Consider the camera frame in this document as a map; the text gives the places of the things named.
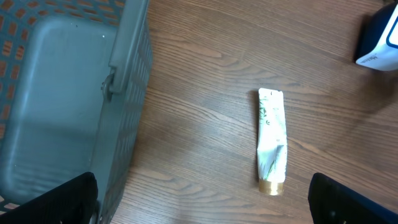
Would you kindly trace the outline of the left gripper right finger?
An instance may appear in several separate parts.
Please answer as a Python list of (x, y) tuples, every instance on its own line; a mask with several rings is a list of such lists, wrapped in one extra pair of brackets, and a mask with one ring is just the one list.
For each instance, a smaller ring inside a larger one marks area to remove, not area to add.
[(312, 177), (308, 203), (314, 224), (397, 224), (397, 214), (322, 173)]

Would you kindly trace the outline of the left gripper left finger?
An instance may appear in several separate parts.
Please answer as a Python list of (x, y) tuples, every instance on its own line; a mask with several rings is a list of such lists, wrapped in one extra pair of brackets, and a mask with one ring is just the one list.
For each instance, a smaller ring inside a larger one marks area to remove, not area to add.
[(89, 223), (96, 214), (98, 186), (85, 172), (1, 215), (1, 224)]

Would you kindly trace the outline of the white tube gold cap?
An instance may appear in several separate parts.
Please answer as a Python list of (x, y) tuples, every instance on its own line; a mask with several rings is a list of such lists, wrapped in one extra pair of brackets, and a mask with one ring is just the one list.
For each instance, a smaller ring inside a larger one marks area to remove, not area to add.
[(257, 170), (259, 191), (282, 195), (287, 169), (287, 130), (284, 94), (279, 90), (260, 88), (257, 135)]

